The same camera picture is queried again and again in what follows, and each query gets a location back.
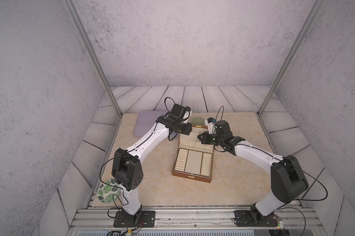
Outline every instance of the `open box lid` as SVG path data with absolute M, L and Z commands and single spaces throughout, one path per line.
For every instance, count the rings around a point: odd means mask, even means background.
M 210 144 L 201 144 L 201 141 L 197 138 L 198 135 L 208 131 L 205 128 L 192 127 L 192 131 L 189 135 L 179 135 L 179 148 L 191 149 L 195 151 L 201 151 L 206 153 L 213 153 L 214 146 Z

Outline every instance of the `brown wooden box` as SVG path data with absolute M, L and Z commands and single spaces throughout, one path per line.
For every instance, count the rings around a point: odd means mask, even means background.
M 207 131 L 206 126 L 193 126 L 189 135 L 179 135 L 176 158 L 172 167 L 173 176 L 208 183 L 212 181 L 214 146 L 201 144 L 197 138 L 197 135 L 205 131 Z

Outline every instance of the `metal frame post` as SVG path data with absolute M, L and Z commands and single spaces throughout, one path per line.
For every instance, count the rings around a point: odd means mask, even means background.
M 73 2 L 72 2 L 72 0 L 64 0 L 64 2 L 65 2 L 66 10 L 67 10 L 67 12 L 69 12 L 70 18 L 73 21 L 73 24 L 74 24 L 81 40 L 82 40 L 82 43 L 84 44 L 84 46 L 86 48 L 87 54 L 90 57 L 90 60 L 95 67 L 96 73 L 99 76 L 99 79 L 103 84 L 105 92 L 107 92 L 109 100 L 111 101 L 112 105 L 114 106 L 116 112 L 118 113 L 119 116 L 121 116 L 122 113 L 121 113 L 120 107 L 116 102 L 116 99 L 113 95 L 111 87 L 108 84 L 108 80 L 105 77 L 102 67 L 100 66 L 99 60 L 96 57 L 95 51 L 90 43 L 90 40 L 88 39 L 86 31 L 84 30 L 84 27 L 83 27 L 82 22 L 78 16 L 78 13 L 74 7 Z
M 284 75 L 286 71 L 288 70 L 290 64 L 292 63 L 295 55 L 298 52 L 298 49 L 300 45 L 302 44 L 303 40 L 307 36 L 311 26 L 313 25 L 316 17 L 318 16 L 322 6 L 323 6 L 324 0 L 315 0 L 313 6 L 311 7 L 310 12 L 308 13 L 308 16 L 303 23 L 301 29 L 298 32 L 297 37 L 295 38 L 292 47 L 289 50 L 288 55 L 285 58 L 284 63 L 282 64 L 279 72 L 277 73 L 276 77 L 274 78 L 274 81 L 272 82 L 272 85 L 267 93 L 267 96 L 265 97 L 263 104 L 261 105 L 258 115 L 261 116 L 261 114 L 264 112 L 264 110 L 267 108 L 269 101 L 271 100 L 272 96 L 274 95 L 274 92 L 276 92 L 278 86 L 280 85 L 282 79 L 284 78 Z

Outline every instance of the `black joint motor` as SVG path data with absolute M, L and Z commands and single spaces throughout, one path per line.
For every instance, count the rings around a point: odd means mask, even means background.
M 186 112 L 190 112 L 191 108 L 189 106 L 180 106 L 179 104 L 174 104 L 172 110 L 165 116 L 160 116 L 156 121 L 157 123 L 164 124 L 171 134 L 176 132 L 183 135 L 189 135 L 192 131 L 191 123 L 184 123 L 188 118 L 184 119 Z
M 307 190 L 308 182 L 301 169 L 292 155 L 271 166 L 271 189 L 278 200 L 288 204 Z
M 204 132 L 197 136 L 202 144 L 212 144 L 215 146 L 221 146 L 225 151 L 235 155 L 234 147 L 241 141 L 244 141 L 244 138 L 239 136 L 233 136 L 233 133 L 230 130 L 230 126 L 225 120 L 220 120 L 214 123 L 215 133 L 209 134 Z
M 132 156 L 120 148 L 116 150 L 114 156 L 112 176 L 116 179 L 116 183 L 122 184 L 127 191 L 137 188 L 143 179 L 138 156 Z

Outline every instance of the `black mounting plate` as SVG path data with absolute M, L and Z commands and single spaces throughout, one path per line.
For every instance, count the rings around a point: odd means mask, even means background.
M 278 221 L 276 217 L 269 217 L 261 221 L 260 224 L 254 224 L 251 221 L 251 211 L 234 211 L 234 223 L 238 227 L 277 227 Z
M 155 211 L 141 211 L 140 219 L 143 219 L 142 228 L 154 227 Z M 124 210 L 121 210 L 116 213 L 116 218 L 114 219 L 113 227 L 115 228 L 136 227 L 137 228 L 137 227 L 141 227 L 141 221 L 139 221 L 137 225 L 134 225 L 134 222 L 132 222 L 129 219 L 127 213 Z

